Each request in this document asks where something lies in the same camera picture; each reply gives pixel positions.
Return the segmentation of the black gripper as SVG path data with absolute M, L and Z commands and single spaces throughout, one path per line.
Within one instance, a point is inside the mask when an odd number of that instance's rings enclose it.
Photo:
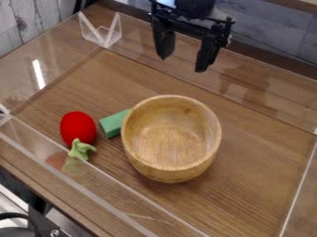
M 148 0 L 156 53 L 165 59 L 175 50 L 175 32 L 203 36 L 195 60 L 195 72 L 214 63 L 222 47 L 230 45 L 235 19 L 216 7 L 216 0 Z

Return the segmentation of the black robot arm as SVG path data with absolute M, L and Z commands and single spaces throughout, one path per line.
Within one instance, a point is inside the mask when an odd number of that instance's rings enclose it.
M 179 32 L 200 39 L 194 71 L 202 73 L 214 63 L 222 47 L 230 45 L 235 19 L 216 8 L 216 0 L 148 0 L 156 53 L 165 59 L 175 51 Z

